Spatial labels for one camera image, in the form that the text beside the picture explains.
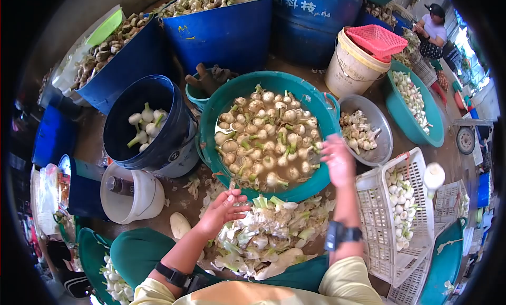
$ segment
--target white plastic bucket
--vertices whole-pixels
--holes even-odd
[[[339,98],[351,94],[362,95],[380,75],[390,69],[390,62],[382,62],[360,49],[345,34],[338,33],[338,45],[325,74],[325,84]]]
[[[168,157],[166,165],[162,169],[153,171],[153,173],[170,178],[180,177],[190,172],[195,164],[197,164],[199,156],[193,142],[197,129],[191,118],[188,127],[189,129],[183,143],[186,143],[190,137],[192,141],[181,149],[174,151]]]
[[[120,195],[108,190],[105,182],[110,176],[134,182],[134,196]],[[151,173],[128,170],[111,163],[102,177],[100,200],[111,221],[126,225],[134,220],[147,220],[158,216],[163,208],[165,192],[160,181]]]

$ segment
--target lap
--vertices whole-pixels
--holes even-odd
[[[151,228],[140,228],[121,233],[113,241],[110,255],[114,267],[123,279],[135,289],[175,244],[176,242],[172,238],[162,233]],[[286,286],[318,293],[318,287],[327,269],[327,256],[319,256],[292,265],[280,275],[263,281],[250,280],[250,282]],[[206,273],[196,265],[193,274],[197,273],[205,275],[210,280],[209,285],[223,281],[219,277]]]

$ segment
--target hand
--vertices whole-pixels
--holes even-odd
[[[337,134],[332,134],[323,142],[321,158],[328,165],[330,181],[336,188],[355,183],[355,158],[345,146],[345,141]]]
[[[195,228],[210,240],[218,235],[226,222],[245,218],[245,214],[237,213],[247,212],[251,207],[234,206],[234,203],[246,201],[246,196],[240,194],[241,190],[237,188],[219,194],[218,198],[209,205]]]

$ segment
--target cart wheel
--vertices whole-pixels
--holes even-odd
[[[461,153],[469,155],[476,144],[475,134],[469,127],[461,127],[457,133],[457,147]]]

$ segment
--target woman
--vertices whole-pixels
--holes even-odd
[[[444,10],[437,4],[425,5],[429,14],[425,14],[413,27],[420,38],[420,53],[430,59],[443,56],[443,46],[448,39],[444,27]]]
[[[325,155],[322,160],[327,162],[330,181],[336,187],[333,220],[348,230],[356,229],[360,227],[360,218],[355,201],[355,159],[336,134],[327,137],[321,153]],[[130,305],[382,304],[367,276],[359,237],[332,246],[326,244],[332,248],[328,249],[331,250],[328,255],[292,265],[284,273],[263,281],[228,281],[204,272],[196,262],[207,241],[217,236],[224,223],[245,218],[244,213],[250,209],[234,206],[246,200],[240,193],[235,189],[220,194],[178,243],[149,228],[123,232],[114,240],[111,246],[114,267],[135,288],[135,299]],[[167,273],[164,268],[158,271],[158,264],[180,274],[204,275],[208,282],[185,295],[184,290],[170,283],[174,275],[169,281],[162,274]]]

